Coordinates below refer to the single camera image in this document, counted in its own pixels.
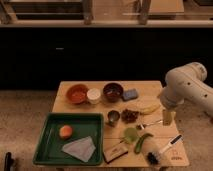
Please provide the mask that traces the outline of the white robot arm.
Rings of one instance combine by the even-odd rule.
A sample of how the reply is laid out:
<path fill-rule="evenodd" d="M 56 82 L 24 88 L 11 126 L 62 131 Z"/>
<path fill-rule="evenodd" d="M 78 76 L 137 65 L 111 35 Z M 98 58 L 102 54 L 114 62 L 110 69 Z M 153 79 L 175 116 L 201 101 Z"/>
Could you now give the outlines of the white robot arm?
<path fill-rule="evenodd" d="M 204 83 L 207 69 L 199 62 L 191 62 L 168 71 L 166 86 L 159 94 L 163 125 L 169 126 L 176 115 L 176 108 L 187 99 L 200 106 L 213 119 L 213 88 Z"/>

